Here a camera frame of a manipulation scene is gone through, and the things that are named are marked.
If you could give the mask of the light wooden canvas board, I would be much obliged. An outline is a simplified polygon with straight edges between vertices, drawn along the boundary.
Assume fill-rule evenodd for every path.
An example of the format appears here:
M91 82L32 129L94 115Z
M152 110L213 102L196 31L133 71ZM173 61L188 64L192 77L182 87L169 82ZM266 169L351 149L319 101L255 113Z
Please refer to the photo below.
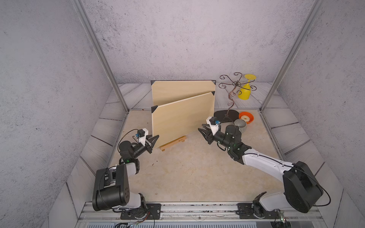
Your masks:
M160 147L196 131L214 114L215 92L151 107L152 134Z
M215 91L215 80L151 81L153 105L165 105Z

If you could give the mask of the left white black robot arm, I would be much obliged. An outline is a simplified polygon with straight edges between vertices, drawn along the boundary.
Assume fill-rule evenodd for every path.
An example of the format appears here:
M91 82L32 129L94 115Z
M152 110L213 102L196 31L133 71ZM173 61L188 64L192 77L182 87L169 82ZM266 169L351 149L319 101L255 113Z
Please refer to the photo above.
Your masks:
M144 152L152 153L159 135L142 137L144 143L123 141L118 145L119 165L97 170L92 206L95 211L145 210L146 203L141 193L131 192L129 177L139 173L138 157Z

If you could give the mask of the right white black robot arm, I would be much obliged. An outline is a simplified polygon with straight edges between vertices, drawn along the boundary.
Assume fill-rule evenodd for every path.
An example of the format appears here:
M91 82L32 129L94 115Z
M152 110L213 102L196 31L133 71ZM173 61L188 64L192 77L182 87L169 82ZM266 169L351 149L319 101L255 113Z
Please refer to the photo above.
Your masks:
M227 152L234 161L256 168L281 181L283 191L272 194L262 192L252 201L252 213L258 219L265 218L271 211L290 208L307 213L312 207L319 206L317 201L323 194L329 194L306 163L290 163L259 153L242 142L241 132L235 125L228 125L225 132L222 132L219 122L215 125L206 123L198 131L208 144L216 142L218 148Z

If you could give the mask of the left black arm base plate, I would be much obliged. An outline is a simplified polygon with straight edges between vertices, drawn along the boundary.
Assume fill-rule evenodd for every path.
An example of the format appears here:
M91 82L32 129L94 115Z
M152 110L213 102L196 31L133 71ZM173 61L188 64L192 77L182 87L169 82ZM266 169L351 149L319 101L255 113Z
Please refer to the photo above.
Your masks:
M160 203L147 203L138 209L124 210L121 212L121 220L159 220L161 215Z

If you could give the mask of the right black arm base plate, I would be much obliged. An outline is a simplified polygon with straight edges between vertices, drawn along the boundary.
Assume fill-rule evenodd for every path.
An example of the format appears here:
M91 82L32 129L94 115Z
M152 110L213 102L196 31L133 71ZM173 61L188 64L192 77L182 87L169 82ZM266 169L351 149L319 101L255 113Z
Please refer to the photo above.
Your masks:
M238 203L235 213L240 219L278 219L276 210L266 211L262 206L253 203Z

